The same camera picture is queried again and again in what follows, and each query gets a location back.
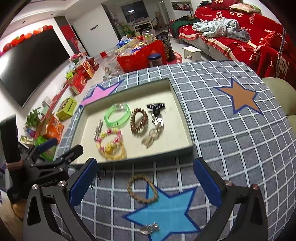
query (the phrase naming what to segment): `green bracelet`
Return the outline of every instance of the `green bracelet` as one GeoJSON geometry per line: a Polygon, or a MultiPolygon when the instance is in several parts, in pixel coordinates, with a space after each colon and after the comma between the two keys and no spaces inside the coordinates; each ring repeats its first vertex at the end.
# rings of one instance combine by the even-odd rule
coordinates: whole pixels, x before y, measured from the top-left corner
{"type": "Polygon", "coordinates": [[[123,124],[130,118],[131,116],[131,110],[128,107],[128,105],[126,103],[121,103],[121,104],[113,104],[105,113],[104,119],[105,119],[105,123],[107,124],[107,126],[111,127],[111,128],[119,128],[121,126],[123,126],[123,124]],[[119,120],[113,121],[113,122],[109,122],[109,118],[112,115],[113,112],[115,111],[120,111],[120,110],[126,110],[125,114],[123,117],[121,117],[119,120]]]}

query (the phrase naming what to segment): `tray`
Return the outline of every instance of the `tray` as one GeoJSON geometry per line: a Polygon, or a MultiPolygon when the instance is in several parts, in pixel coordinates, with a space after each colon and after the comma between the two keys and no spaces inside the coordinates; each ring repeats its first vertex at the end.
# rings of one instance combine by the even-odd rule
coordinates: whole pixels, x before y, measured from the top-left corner
{"type": "MultiPolygon", "coordinates": [[[[114,113],[109,121],[114,121],[123,113],[114,113]]],[[[141,119],[141,114],[136,115],[136,122],[141,119]]],[[[102,131],[106,131],[107,126],[104,123],[102,131]]],[[[102,145],[113,140],[115,135],[111,135],[102,141],[102,145]]],[[[89,157],[97,160],[99,166],[113,166],[114,163],[131,163],[137,161],[160,160],[169,156],[179,156],[192,152],[194,142],[187,119],[177,98],[177,95],[168,78],[138,85],[121,91],[98,101],[95,101],[84,107],[71,147],[80,144],[84,148],[83,154],[72,164],[84,164],[89,157]],[[130,129],[130,122],[121,127],[123,143],[127,153],[127,159],[108,161],[97,150],[94,142],[94,131],[101,119],[104,121],[104,114],[114,103],[126,102],[131,112],[135,108],[144,108],[148,114],[149,124],[143,133],[134,135],[130,129]],[[154,141],[153,145],[146,149],[141,144],[142,139],[155,127],[152,123],[152,111],[146,107],[150,103],[165,103],[165,109],[160,111],[163,118],[164,129],[159,139],[154,141]]]]}

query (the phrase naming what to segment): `gray checkered mat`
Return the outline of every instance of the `gray checkered mat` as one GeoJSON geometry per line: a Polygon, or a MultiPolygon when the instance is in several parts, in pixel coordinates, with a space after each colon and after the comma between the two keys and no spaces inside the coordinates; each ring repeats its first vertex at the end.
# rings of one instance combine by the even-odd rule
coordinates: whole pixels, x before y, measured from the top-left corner
{"type": "MultiPolygon", "coordinates": [[[[197,187],[189,215],[203,228],[216,207],[210,205],[197,181],[192,163],[202,156],[211,169],[235,185],[260,186],[268,215],[269,238],[275,239],[291,217],[295,207],[295,136],[287,117],[262,80],[242,62],[209,61],[165,65],[143,69],[104,82],[108,87],[123,82],[115,92],[150,81],[169,78],[187,116],[193,133],[196,153],[169,160],[114,167],[95,180],[94,191],[86,193],[75,207],[86,227],[103,241],[148,240],[139,233],[139,226],[122,218],[142,207],[126,190],[128,179],[138,173],[147,175],[168,194],[197,187]],[[255,101],[263,115],[244,108],[233,114],[230,97],[213,88],[230,85],[231,78],[244,88],[259,92],[255,101]]],[[[91,96],[92,86],[85,98],[91,96]]],[[[61,141],[57,156],[70,148],[75,127],[83,108],[79,107],[61,141]]],[[[145,196],[145,184],[136,182],[132,188],[145,196]]],[[[227,236],[238,212],[236,205],[221,235],[227,236]]],[[[63,234],[69,231],[55,210],[63,234]]],[[[172,234],[168,240],[192,241],[195,234],[172,234]]]]}

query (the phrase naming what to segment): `brown star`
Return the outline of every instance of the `brown star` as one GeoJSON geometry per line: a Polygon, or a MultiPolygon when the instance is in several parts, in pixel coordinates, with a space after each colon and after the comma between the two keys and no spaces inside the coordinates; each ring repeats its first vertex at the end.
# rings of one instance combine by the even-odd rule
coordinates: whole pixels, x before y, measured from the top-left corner
{"type": "Polygon", "coordinates": [[[217,90],[229,95],[232,101],[233,114],[236,114],[245,107],[262,114],[262,111],[254,101],[258,92],[245,89],[234,79],[231,79],[231,86],[215,87],[217,90]]]}

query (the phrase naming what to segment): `small wooden stool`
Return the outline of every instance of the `small wooden stool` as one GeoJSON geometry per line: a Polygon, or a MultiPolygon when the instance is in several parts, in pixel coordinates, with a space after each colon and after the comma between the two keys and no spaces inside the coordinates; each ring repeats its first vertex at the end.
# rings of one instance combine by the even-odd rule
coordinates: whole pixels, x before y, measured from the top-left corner
{"type": "Polygon", "coordinates": [[[191,56],[191,59],[193,62],[195,61],[201,61],[202,56],[200,54],[201,50],[198,48],[195,48],[193,46],[184,47],[184,58],[187,58],[189,55],[191,56]]]}

